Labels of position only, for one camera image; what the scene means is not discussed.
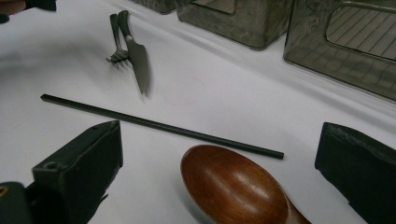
chopstick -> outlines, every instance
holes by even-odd
[[[105,117],[109,117],[109,118],[113,118],[113,119],[119,119],[119,120],[131,122],[134,124],[150,127],[153,129],[157,129],[157,130],[161,130],[161,131],[165,131],[165,132],[169,132],[169,133],[175,133],[175,134],[187,136],[190,138],[222,145],[225,147],[232,147],[232,148],[244,150],[247,152],[257,153],[257,154],[260,154],[263,156],[267,156],[267,157],[271,157],[271,158],[275,158],[275,159],[279,159],[279,160],[283,160],[283,157],[284,157],[283,152],[274,151],[274,150],[262,148],[262,147],[255,147],[252,145],[235,142],[233,140],[228,140],[228,139],[208,135],[205,133],[198,133],[195,131],[178,128],[178,127],[175,127],[172,125],[156,122],[156,121],[149,120],[149,119],[141,119],[138,117],[127,115],[127,114],[122,114],[120,112],[103,109],[103,108],[93,106],[93,105],[85,105],[83,103],[66,100],[63,98],[56,97],[56,96],[43,94],[41,96],[41,99],[48,103],[52,103],[52,104],[56,104],[56,105],[63,105],[63,106],[67,106],[70,108],[77,109],[77,110],[90,112],[90,113],[93,113],[96,115],[101,115],[101,116],[105,116]]]

white surface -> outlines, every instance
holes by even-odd
[[[396,105],[285,63],[285,36],[253,51],[126,0],[57,1],[0,25],[0,182],[30,169],[89,127],[111,119],[40,100],[43,93],[285,152],[283,161],[236,150],[269,171],[312,223],[364,223],[314,167],[324,121],[396,148]],[[131,12],[146,46],[148,95],[133,70],[105,61],[108,16]],[[124,166],[91,224],[210,223],[185,190],[184,152],[206,142],[122,122]]]

transparent plastic bin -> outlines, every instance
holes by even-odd
[[[175,10],[174,0],[130,0],[138,5],[148,7],[161,14],[169,14]]]
[[[296,0],[284,58],[396,101],[396,1]]]
[[[285,34],[292,0],[175,0],[180,21],[265,49]]]

fork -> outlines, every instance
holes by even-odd
[[[125,60],[129,57],[128,50],[122,49],[120,46],[119,38],[119,21],[117,14],[110,15],[111,28],[113,29],[114,40],[116,42],[116,52],[114,52],[110,58],[106,58],[109,63],[116,63]]]

wooden spoon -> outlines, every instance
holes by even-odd
[[[217,223],[310,223],[267,171],[229,149],[192,147],[180,169],[190,196]]]

